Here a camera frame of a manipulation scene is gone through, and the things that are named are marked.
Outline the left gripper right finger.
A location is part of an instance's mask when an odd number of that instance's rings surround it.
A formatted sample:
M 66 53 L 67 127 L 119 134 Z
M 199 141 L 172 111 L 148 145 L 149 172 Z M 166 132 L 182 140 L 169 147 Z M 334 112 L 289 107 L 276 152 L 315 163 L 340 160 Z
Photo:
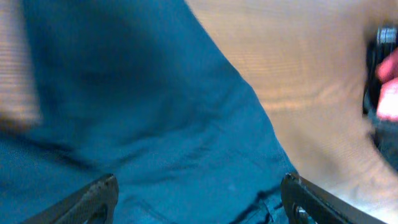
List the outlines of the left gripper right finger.
M 288 173 L 281 198 L 290 224 L 384 224 L 296 173 Z

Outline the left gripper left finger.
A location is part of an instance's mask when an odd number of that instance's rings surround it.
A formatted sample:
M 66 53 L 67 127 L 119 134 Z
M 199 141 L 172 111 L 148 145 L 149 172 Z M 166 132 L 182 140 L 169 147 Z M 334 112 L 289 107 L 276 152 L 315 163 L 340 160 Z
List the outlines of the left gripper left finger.
M 22 224 L 112 224 L 118 181 L 106 174 Z

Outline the navy blue shorts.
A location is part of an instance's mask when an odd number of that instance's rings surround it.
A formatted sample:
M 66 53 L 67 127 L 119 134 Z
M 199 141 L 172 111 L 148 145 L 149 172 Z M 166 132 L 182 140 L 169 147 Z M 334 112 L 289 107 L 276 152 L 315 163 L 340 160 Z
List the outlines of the navy blue shorts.
M 1 222 L 105 173 L 115 223 L 287 223 L 294 170 L 184 1 L 22 1 L 42 123 L 1 136 Z

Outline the red t-shirt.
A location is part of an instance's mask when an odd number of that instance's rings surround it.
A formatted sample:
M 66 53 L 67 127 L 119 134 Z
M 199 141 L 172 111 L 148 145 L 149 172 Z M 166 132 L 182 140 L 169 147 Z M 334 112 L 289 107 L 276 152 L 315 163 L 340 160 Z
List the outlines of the red t-shirt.
M 381 120 L 397 121 L 397 49 L 380 63 L 376 71 L 382 82 L 377 117 Z

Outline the black garment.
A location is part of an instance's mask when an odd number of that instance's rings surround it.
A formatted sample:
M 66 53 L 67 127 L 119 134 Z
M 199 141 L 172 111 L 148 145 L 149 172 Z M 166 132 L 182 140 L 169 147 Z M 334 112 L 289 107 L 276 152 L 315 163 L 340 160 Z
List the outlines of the black garment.
M 366 49 L 367 79 L 364 86 L 363 114 L 375 128 L 371 137 L 381 156 L 397 170 L 397 123 L 376 116 L 382 82 L 376 76 L 377 66 L 397 48 L 397 27 L 384 25 L 368 42 Z

